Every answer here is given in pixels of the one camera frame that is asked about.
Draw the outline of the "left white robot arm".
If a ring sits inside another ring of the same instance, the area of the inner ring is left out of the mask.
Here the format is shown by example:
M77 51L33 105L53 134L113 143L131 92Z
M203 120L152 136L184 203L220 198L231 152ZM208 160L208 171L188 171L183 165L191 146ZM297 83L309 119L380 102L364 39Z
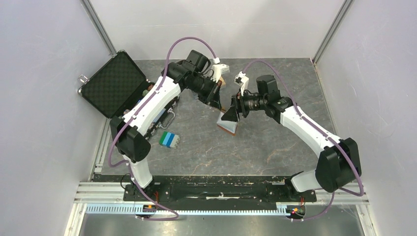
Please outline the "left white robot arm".
M151 144L146 134L155 118L185 89L196 93L202 103L221 109L221 78L229 71L229 66L219 58L209 60L192 50L186 59L168 63L152 89L127 114L111 119L112 146L123 155L123 162L129 166L132 181L137 185L135 193L142 200L154 196L147 160Z

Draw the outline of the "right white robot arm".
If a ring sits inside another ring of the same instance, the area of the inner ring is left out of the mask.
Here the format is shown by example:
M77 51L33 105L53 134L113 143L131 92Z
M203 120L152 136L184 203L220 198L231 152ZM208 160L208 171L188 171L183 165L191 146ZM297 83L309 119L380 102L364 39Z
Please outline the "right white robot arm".
M223 121L239 122L251 111L264 111L269 118L296 134L318 157L315 169L294 174L286 181L284 195L287 199L296 201L305 191L314 189L332 193L343 190L353 180L360 182L357 143L352 138L341 139L325 130L291 98L281 96L274 76L258 77L255 93L247 89L249 79L244 73L240 72L234 82L240 89L231 97L231 107L221 117Z

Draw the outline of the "brown leather card holder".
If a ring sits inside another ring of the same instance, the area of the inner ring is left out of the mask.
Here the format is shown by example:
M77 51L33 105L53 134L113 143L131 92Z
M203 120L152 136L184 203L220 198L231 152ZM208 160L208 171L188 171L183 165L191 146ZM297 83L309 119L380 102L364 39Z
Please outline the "brown leather card holder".
M232 136L235 136L237 132L238 123L235 121L222 120L221 118L223 117L223 115L224 112L220 112L218 120L216 122L217 126L222 130L228 132Z

